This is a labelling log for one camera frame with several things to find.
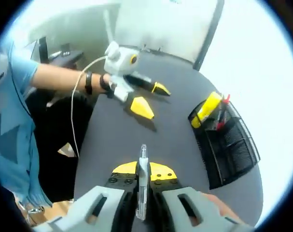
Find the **gray table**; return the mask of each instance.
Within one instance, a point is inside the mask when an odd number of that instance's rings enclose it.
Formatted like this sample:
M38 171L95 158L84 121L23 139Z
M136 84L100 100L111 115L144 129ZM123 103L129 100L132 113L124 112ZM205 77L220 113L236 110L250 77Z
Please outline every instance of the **gray table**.
M207 173L187 119L196 105L216 89L214 85L178 58L146 53L138 71L164 84L171 96L137 90L155 114L153 125L129 115L118 101L99 96L80 152L75 199L96 185L103 186L118 165L138 160L140 147L146 144L150 161L172 168L184 186L217 195L246 223L255 225L263 206L258 165L235 182L209 191ZM136 226L146 231L135 219Z

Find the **pen holder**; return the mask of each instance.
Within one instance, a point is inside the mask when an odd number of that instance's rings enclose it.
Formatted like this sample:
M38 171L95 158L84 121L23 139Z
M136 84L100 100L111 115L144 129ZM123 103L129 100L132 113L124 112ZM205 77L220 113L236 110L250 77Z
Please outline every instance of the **pen holder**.
M205 101L201 102L188 116L191 122ZM200 127L192 127L205 164L209 188L215 189L227 185L247 172L260 160L258 150L244 121L229 103L225 115L225 124L216 130L220 109L214 109Z

